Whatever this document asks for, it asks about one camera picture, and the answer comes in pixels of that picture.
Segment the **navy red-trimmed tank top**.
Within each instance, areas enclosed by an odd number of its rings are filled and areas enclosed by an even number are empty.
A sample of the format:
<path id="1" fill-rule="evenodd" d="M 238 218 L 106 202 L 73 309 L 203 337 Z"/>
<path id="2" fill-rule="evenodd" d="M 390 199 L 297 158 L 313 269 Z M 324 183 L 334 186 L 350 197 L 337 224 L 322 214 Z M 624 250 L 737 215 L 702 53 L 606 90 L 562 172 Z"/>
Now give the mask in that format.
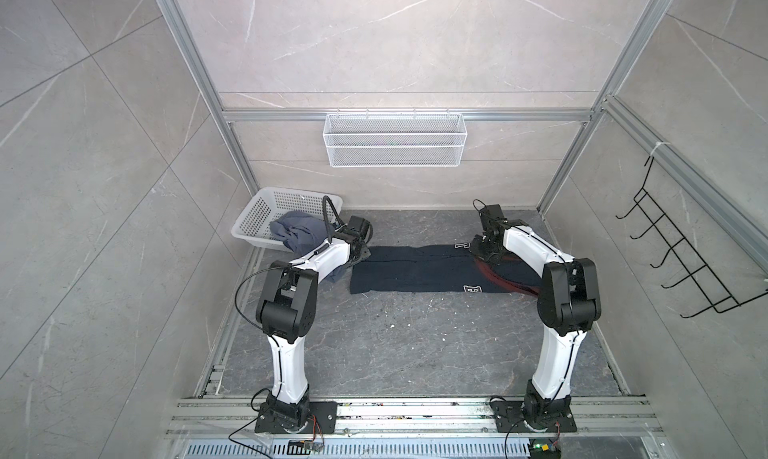
<path id="1" fill-rule="evenodd" d="M 475 257 L 467 243 L 375 246 L 356 264 L 350 292 L 520 293 L 536 297 L 541 277 L 512 253 L 498 264 Z"/>

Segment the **grey-blue tank top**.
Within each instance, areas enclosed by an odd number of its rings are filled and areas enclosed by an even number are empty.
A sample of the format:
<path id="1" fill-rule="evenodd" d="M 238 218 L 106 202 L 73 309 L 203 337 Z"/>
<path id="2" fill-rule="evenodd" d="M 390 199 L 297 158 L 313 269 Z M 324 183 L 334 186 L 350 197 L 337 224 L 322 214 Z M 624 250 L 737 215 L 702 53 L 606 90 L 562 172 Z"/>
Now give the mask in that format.
<path id="1" fill-rule="evenodd" d="M 273 262 L 263 270 L 275 279 L 289 272 L 311 271 L 319 282 L 340 280 L 345 274 L 350 245 L 343 239 L 329 237 L 326 223 L 302 212 L 285 214 L 271 224 L 272 233 L 284 239 L 284 245 L 297 257 L 289 262 Z"/>

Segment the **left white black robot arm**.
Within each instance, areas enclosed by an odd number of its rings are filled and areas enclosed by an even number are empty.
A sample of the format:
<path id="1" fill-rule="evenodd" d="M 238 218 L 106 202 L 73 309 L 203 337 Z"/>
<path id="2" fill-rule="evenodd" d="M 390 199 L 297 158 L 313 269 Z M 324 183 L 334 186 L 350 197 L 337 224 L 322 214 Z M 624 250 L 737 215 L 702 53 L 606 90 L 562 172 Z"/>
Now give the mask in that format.
<path id="1" fill-rule="evenodd" d="M 296 433 L 311 421 L 309 382 L 305 373 L 305 337 L 317 309 L 318 286 L 334 271 L 370 256 L 371 223 L 359 216 L 325 228 L 322 242 L 291 261 L 275 261 L 266 274 L 255 319 L 267 336 L 273 385 L 259 415 Z"/>

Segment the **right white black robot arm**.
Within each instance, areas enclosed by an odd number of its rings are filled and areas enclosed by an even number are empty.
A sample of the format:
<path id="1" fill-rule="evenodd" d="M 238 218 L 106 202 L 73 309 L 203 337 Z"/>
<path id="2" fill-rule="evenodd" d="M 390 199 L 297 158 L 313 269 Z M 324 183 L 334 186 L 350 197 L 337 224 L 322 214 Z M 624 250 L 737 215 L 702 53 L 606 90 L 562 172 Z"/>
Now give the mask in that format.
<path id="1" fill-rule="evenodd" d="M 536 432 L 561 425 L 570 413 L 579 349 L 601 316 L 595 263 L 557 249 L 522 223 L 475 236 L 469 250 L 486 263 L 512 253 L 540 277 L 537 313 L 544 335 L 537 368 L 526 386 L 522 423 Z"/>

